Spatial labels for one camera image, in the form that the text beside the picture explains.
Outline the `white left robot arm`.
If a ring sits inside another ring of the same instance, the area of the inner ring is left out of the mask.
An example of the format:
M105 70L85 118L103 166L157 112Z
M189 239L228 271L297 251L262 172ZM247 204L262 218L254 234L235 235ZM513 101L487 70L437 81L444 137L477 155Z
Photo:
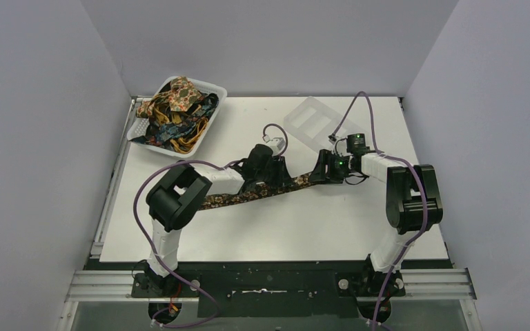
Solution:
M153 220L149 286L159 296L173 293L177 251L183 227L202 208L243 203L283 192L296 181L288 173L282 142L257 144L246 158L218 167L206 161L180 161L146 196Z

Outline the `clear compartment tray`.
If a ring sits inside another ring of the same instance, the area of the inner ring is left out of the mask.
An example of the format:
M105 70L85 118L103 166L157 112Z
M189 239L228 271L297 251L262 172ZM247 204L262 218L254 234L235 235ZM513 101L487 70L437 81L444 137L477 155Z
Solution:
M349 134L366 131L315 97L307 97L283 120L282 127L305 146L318 152L332 150L335 143Z

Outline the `white plastic basket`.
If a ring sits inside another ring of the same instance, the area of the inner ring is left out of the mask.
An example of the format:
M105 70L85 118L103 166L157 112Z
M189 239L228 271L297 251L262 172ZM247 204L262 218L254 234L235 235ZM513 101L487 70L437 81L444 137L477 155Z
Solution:
M165 80L163 86L160 89L158 89L158 91L156 93L158 93L169 81L171 81L172 79L175 79L176 77L179 77L179 76L167 78L167 80ZM192 148L191 152L189 152L188 154L180 154L180 153L177 153L177 152L175 152L173 150L166 150L166 149L163 149L163 148L159 148L159 147L156 147L156 146L151 146L151 145L147 145L147 144L142 143L141 137L146 133L146 129L148 128L148 120L144 119L144 118L136 117L136 110L138 109L138 107L141 105L141 103L143 101L150 100L152 97L147 98L147 99L143 99L140 102L140 104L137 107L137 109L135 109L134 121L133 121L131 127L128 129L127 134L126 134L126 139L129 142L135 143L135 144L137 144L139 146L142 146L144 148L147 148L147 149L149 149L149 150L151 150L153 152L158 152L160 154L164 154L164 155L171 156L171 157L178 157L178 158L182 158L182 159L191 158L196 153L196 151L199 150L199 146L200 146L202 140L204 139L204 137L206 136L206 133L208 132L208 129L210 128L210 126L215 121L215 118L216 118L216 116L217 116L217 114L218 114L218 112L220 110L221 103L227 97L227 91L226 91L225 88L220 87L220 86L216 86L215 84L212 84L212 83L207 83L207 82L199 81L199 80L196 80L196 79L190 79L190 78L188 78L188 79L195 85L195 87L200 92L202 92L204 94L214 93L214 94L216 94L219 97L219 105L216 107L215 113L210 118L210 120L208 122L207 129L201 135L201 137L199 138L198 142Z

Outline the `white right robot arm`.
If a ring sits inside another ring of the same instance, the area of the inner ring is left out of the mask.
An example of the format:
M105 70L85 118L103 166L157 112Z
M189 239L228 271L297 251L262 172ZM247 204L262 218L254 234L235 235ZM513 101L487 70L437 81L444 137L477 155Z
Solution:
M345 155L337 150L320 150L309 181L342 184L348 177L359 175L385 184L385 212L392 230L369 259L373 271L394 273L400 269L409 247L443 218L435 168L413 165L373 150L367 146L362 133L348 135L345 142Z

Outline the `brown floral tie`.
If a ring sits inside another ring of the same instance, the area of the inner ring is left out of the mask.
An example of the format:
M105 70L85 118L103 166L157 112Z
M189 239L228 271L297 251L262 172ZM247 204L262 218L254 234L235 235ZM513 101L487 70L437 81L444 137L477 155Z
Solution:
M303 190L315 185L315 183L310 182L309 177L310 173L293 177L290 184L284 187L274 188L271 185L259 183L253 189L247 192L241 192L237 194L211 194L206 196L199 210L211 210L232 205L239 205L242 203L248 203Z

